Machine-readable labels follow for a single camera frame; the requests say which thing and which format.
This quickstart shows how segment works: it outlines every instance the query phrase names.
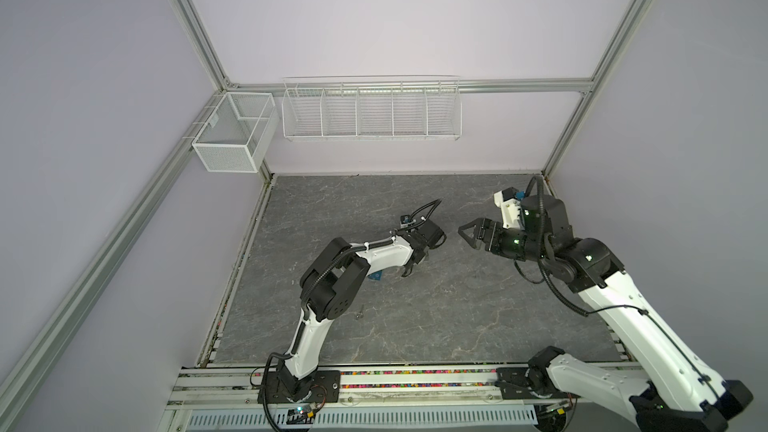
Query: white mesh basket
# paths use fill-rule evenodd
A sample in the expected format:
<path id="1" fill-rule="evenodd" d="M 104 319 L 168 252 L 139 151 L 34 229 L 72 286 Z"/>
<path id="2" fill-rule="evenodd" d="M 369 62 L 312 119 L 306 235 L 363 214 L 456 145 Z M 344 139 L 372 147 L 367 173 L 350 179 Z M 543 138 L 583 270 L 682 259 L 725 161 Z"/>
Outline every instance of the white mesh basket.
<path id="1" fill-rule="evenodd" d="M 272 94 L 226 92 L 192 147 L 209 172 L 258 172 L 279 121 Z"/>
<path id="2" fill-rule="evenodd" d="M 283 133 L 290 140 L 458 139 L 458 81 L 288 87 Z"/>

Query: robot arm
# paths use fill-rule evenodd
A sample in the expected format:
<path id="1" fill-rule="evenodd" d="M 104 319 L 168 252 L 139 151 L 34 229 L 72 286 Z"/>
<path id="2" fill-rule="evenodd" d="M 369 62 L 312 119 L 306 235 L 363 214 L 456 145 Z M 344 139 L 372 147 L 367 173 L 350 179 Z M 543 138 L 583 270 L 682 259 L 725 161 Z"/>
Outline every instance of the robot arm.
<path id="1" fill-rule="evenodd" d="M 609 408 L 643 431 L 725 430 L 752 401 L 738 380 L 724 380 L 700 360 L 646 302 L 610 249 L 593 238 L 575 238 L 562 201 L 514 188 L 497 192 L 502 222 L 478 218 L 458 233 L 474 248 L 539 264 L 542 278 L 564 305 L 585 317 L 599 314 L 642 364 L 650 382 L 611 377 L 564 350 L 549 347 L 529 361 L 526 383 L 539 394 L 562 390 Z M 466 230 L 472 229 L 472 236 Z M 571 303 L 552 283 L 568 285 L 593 310 Z"/>
<path id="2" fill-rule="evenodd" d="M 439 201 L 432 204 L 434 210 Z M 402 216 L 400 229 L 378 242 L 349 244 L 335 238 L 306 270 L 300 281 L 302 311 L 287 353 L 290 358 L 277 369 L 293 400 L 302 400 L 310 392 L 330 326 L 350 308 L 363 279 L 395 266 L 404 266 L 403 276 L 410 275 L 430 248 L 442 244 L 445 233 L 429 220 L 430 213 L 420 218 Z"/>

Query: aluminum frame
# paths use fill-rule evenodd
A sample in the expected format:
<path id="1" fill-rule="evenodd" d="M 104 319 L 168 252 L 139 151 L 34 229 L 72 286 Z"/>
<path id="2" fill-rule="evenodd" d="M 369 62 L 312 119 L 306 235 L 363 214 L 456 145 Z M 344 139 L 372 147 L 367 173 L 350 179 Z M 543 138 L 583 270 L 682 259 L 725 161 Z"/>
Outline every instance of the aluminum frame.
<path id="1" fill-rule="evenodd" d="M 12 430 L 88 313 L 192 157 L 192 139 L 211 114 L 215 93 L 134 201 L 63 302 L 0 386 L 0 432 Z"/>
<path id="2" fill-rule="evenodd" d="M 221 299 L 221 304 L 216 312 L 214 322 L 208 332 L 205 344 L 203 344 L 203 349 L 200 351 L 200 356 L 197 359 L 196 367 L 198 368 L 206 368 L 208 363 L 216 358 L 216 349 L 218 348 L 221 336 L 224 333 L 226 320 L 230 316 L 231 307 L 229 307 L 229 304 L 234 300 L 235 294 L 237 293 L 237 286 L 240 284 L 240 279 L 243 277 L 243 271 L 245 270 L 248 258 L 250 257 L 250 251 L 253 250 L 256 232 L 261 224 L 261 219 L 264 217 L 266 204 L 270 200 L 272 188 L 275 186 L 276 180 L 277 178 L 273 177 L 270 181 L 264 181 L 264 187 L 262 188 L 259 199 L 256 201 L 254 214 L 251 216 L 248 229 L 246 230 L 246 234 L 237 251 L 239 260 L 232 271 L 230 280 L 226 284 L 226 290 Z"/>
<path id="3" fill-rule="evenodd" d="M 576 110 L 571 114 L 571 118 L 568 119 L 558 141 L 554 144 L 552 153 L 544 165 L 544 177 L 550 177 L 562 160 L 581 124 L 584 122 L 584 118 L 589 114 L 595 98 L 604 88 L 610 73 L 613 72 L 618 64 L 619 59 L 632 39 L 632 35 L 638 29 L 638 25 L 645 17 L 645 13 L 648 12 L 648 8 L 652 3 L 653 0 L 632 0 L 630 2 L 627 11 L 624 12 L 624 16 L 621 18 L 619 27 L 610 39 L 608 48 L 602 58 L 600 58 L 598 67 L 592 75 L 592 90 L 582 92 L 581 100 L 576 105 Z"/>
<path id="4" fill-rule="evenodd" d="M 544 174 L 549 176 L 567 151 L 568 145 L 588 114 L 595 97 L 604 88 L 606 79 L 625 51 L 633 32 L 636 31 L 652 1 L 631 0 L 627 12 L 591 78 L 465 80 L 462 82 L 463 88 L 460 92 L 581 92 L 583 97 L 544 166 Z M 283 93 L 283 84 L 239 86 L 231 83 L 216 56 L 210 38 L 205 32 L 192 1 L 170 0 L 170 2 L 216 89 L 222 92 L 228 90 L 272 92 L 276 96 Z M 217 97 L 217 93 L 211 97 L 197 120 L 193 122 L 184 137 L 178 141 L 172 153 L 169 154 L 134 204 L 122 217 L 115 230 L 102 245 L 91 264 L 84 270 L 80 279 L 72 287 L 43 330 L 32 342 L 10 375 L 0 385 L 0 432 L 11 430 L 21 418 L 25 408 L 30 404 L 159 204 L 187 165 L 193 151 L 191 140 L 198 133 L 201 124 L 207 120 L 212 101 Z M 265 183 L 269 183 L 271 173 L 265 163 L 262 164 L 260 172 Z M 177 418 L 179 416 L 166 414 L 163 417 L 163 423 L 172 423 L 171 427 L 173 427 L 173 424 L 177 423 Z"/>
<path id="5" fill-rule="evenodd" d="M 606 370 L 633 378 L 648 375 L 637 362 L 592 362 Z M 168 399 L 158 432 L 186 430 L 193 412 L 199 410 L 247 410 L 261 408 L 256 397 L 261 376 L 249 367 L 185 369 L 179 374 Z M 320 370 L 341 370 L 339 402 L 327 410 L 354 408 L 401 408 L 402 406 L 451 406 L 456 410 L 483 405 L 552 404 L 560 399 L 505 400 L 494 386 L 495 369 L 526 368 L 526 364 L 427 364 L 341 365 Z"/>

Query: cable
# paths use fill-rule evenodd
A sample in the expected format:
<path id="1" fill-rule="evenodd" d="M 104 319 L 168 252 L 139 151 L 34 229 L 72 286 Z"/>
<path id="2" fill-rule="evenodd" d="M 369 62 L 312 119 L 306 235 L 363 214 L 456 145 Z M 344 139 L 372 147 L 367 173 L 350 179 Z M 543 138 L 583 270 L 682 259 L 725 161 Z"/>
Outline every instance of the cable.
<path id="1" fill-rule="evenodd" d="M 260 388 L 261 388 L 261 385 L 256 385 L 256 384 L 254 384 L 254 373 L 255 373 L 257 370 L 259 370 L 259 369 L 263 369 L 263 368 L 264 368 L 264 367 L 257 367 L 257 368 L 255 368 L 255 369 L 254 369 L 254 370 L 253 370 L 253 371 L 250 373 L 250 376 L 248 377 L 248 381 L 250 382 L 250 386 L 251 386 L 252 388 L 254 388 L 254 389 L 260 389 Z"/>
<path id="2" fill-rule="evenodd" d="M 322 404 L 320 404 L 318 408 L 312 411 L 315 413 L 315 415 L 317 415 L 317 413 L 320 412 L 320 409 L 322 408 L 322 406 L 326 404 L 326 398 L 328 398 L 328 389 L 324 388 L 320 384 L 314 384 L 312 387 L 310 387 L 310 390 L 312 390 L 315 387 L 322 389 Z"/>
<path id="3" fill-rule="evenodd" d="M 530 282 L 530 283 L 532 283 L 532 284 L 541 284 L 541 283 L 544 281 L 544 278 L 543 278 L 543 277 L 542 277 L 542 280 L 538 280 L 538 281 L 535 281 L 535 280 L 533 280 L 532 278 L 530 278 L 529 276 L 527 276 L 527 275 L 526 275 L 526 274 L 523 272 L 523 270 L 522 270 L 522 269 L 520 269 L 520 265 L 518 264 L 518 261 L 513 261 L 513 262 L 514 262 L 514 268 L 516 268 L 516 269 L 518 270 L 518 273 L 519 273 L 519 274 L 520 274 L 520 275 L 521 275 L 521 276 L 522 276 L 522 277 L 523 277 L 525 280 L 527 280 L 528 282 Z"/>
<path id="4" fill-rule="evenodd" d="M 710 383 L 711 379 L 701 373 L 701 370 L 699 370 L 699 368 L 696 367 L 696 364 L 694 364 L 694 362 L 688 358 L 686 353 L 683 352 L 683 349 L 680 348 L 680 346 L 677 344 L 677 342 L 675 342 L 672 339 L 672 337 L 667 333 L 667 331 L 665 331 L 664 328 L 661 327 L 661 324 L 656 322 L 656 319 L 650 316 L 650 312 L 648 312 L 647 309 L 640 308 L 640 307 L 638 307 L 636 305 L 629 305 L 629 304 L 609 305 L 608 307 L 599 308 L 596 311 L 587 312 L 587 315 L 592 315 L 592 314 L 596 314 L 597 312 L 611 310 L 612 308 L 633 308 L 636 311 L 638 311 L 640 313 L 640 315 L 644 315 L 645 317 L 648 317 L 648 319 L 651 322 L 654 323 L 656 328 L 659 329 L 659 331 L 661 331 L 662 334 L 664 334 L 664 336 L 667 338 L 667 341 L 669 341 L 677 349 L 677 351 L 680 352 L 680 355 L 682 355 L 683 358 L 688 363 L 688 365 L 690 365 L 690 368 L 692 368 L 694 370 L 694 372 L 696 372 L 696 374 L 698 374 L 699 382 L 701 382 L 702 384 L 706 384 L 706 386 L 712 391 L 712 395 L 715 396 L 715 401 L 717 402 L 720 399 L 720 396 L 717 394 L 717 392 L 715 391 L 715 388 L 712 387 L 712 384 Z"/>
<path id="5" fill-rule="evenodd" d="M 578 396 L 576 396 L 576 400 L 573 400 L 573 408 L 571 409 L 571 417 L 568 418 L 568 421 L 565 423 L 565 427 L 560 432 L 565 432 L 565 429 L 568 428 L 569 425 L 571 425 L 571 422 L 573 422 L 574 416 L 576 415 L 576 406 L 578 405 Z"/>
<path id="6" fill-rule="evenodd" d="M 418 208 L 417 210 L 415 210 L 414 212 L 411 212 L 411 215 L 410 215 L 409 217 L 410 217 L 411 219 L 413 219 L 413 218 L 416 216 L 416 214 L 418 214 L 419 212 L 421 212 L 421 211 L 422 211 L 422 210 L 424 210 L 425 208 L 427 208 L 427 207 L 430 207 L 430 206 L 431 206 L 432 208 L 430 208 L 430 209 L 429 209 L 429 212 L 427 212 L 427 214 L 424 216 L 424 218 L 429 218 L 429 216 L 431 216 L 431 215 L 432 215 L 432 213 L 435 211 L 435 209 L 437 208 L 437 206 L 439 206 L 439 205 L 440 205 L 440 203 L 441 203 L 441 202 L 442 202 L 442 199 L 441 199 L 441 198 L 436 198 L 435 200 L 431 201 L 429 204 L 424 204 L 423 206 L 419 207 L 419 208 Z"/>
<path id="7" fill-rule="evenodd" d="M 556 298 L 560 302 L 562 302 L 565 307 L 568 307 L 571 309 L 571 311 L 576 312 L 577 314 L 581 315 L 582 317 L 589 316 L 589 312 L 583 310 L 578 305 L 574 304 L 573 302 L 569 301 L 564 295 L 560 293 L 558 288 L 554 286 L 554 283 L 552 283 L 552 279 L 549 277 L 549 273 L 544 269 L 544 266 L 542 265 L 542 245 L 544 244 L 544 179 L 541 176 L 533 176 L 531 178 L 531 181 L 528 183 L 528 187 L 525 188 L 525 196 L 529 197 L 531 195 L 531 191 L 533 190 L 534 184 L 536 185 L 536 197 L 538 198 L 538 236 L 537 236 L 537 245 L 538 245 L 538 260 L 536 263 L 538 264 L 538 270 L 542 273 L 542 280 L 546 282 L 547 287 L 549 287 L 549 290 L 554 294 Z"/>
<path id="8" fill-rule="evenodd" d="M 291 358 L 291 356 L 289 354 L 278 354 L 277 352 L 272 352 L 270 356 L 266 358 L 266 364 L 264 364 L 264 375 L 261 378 L 261 383 L 264 384 L 264 388 L 261 389 L 261 404 L 264 406 L 264 415 L 266 416 L 266 421 L 270 424 L 270 427 L 272 427 L 274 432 L 283 432 L 283 430 L 277 425 L 277 422 L 275 422 L 274 418 L 272 418 L 270 409 L 267 407 L 267 399 L 270 394 L 266 389 L 266 375 L 270 371 L 273 358 L 276 358 L 277 360 L 288 360 Z"/>
<path id="9" fill-rule="evenodd" d="M 365 245 L 357 245 L 355 247 L 350 247 L 344 252 L 341 252 L 331 261 L 331 264 L 328 265 L 328 267 L 325 268 L 318 276 L 317 279 L 312 283 L 310 288 L 308 288 L 305 291 L 302 291 L 301 293 L 301 307 L 306 310 L 306 304 L 310 300 L 310 296 L 312 295 L 312 292 L 315 290 L 317 285 L 336 267 L 338 267 L 342 262 L 344 262 L 345 259 L 347 259 L 352 254 L 356 254 L 358 252 L 362 252 L 364 250 L 370 250 L 372 248 L 379 248 L 384 247 L 387 245 L 392 244 L 392 237 L 384 238 L 382 240 L 376 241 L 376 242 L 369 242 L 368 246 Z"/>

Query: gray wall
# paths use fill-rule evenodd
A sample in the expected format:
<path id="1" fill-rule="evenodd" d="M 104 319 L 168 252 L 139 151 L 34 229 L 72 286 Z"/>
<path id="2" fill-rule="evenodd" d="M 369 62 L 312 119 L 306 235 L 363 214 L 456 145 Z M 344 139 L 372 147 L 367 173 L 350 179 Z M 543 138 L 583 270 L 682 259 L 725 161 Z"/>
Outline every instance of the gray wall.
<path id="1" fill-rule="evenodd" d="M 154 431 L 214 321 L 261 190 L 193 157 L 17 432 Z"/>
<path id="2" fill-rule="evenodd" d="M 0 380 L 212 92 L 168 0 L 0 0 Z M 259 179 L 197 158 L 18 430 L 154 430 Z"/>
<path id="3" fill-rule="evenodd" d="M 3 380 L 212 86 L 168 0 L 0 0 L 0 17 Z"/>
<path id="4" fill-rule="evenodd" d="M 767 4 L 656 0 L 553 177 L 577 234 L 752 389 L 733 430 L 768 405 Z"/>

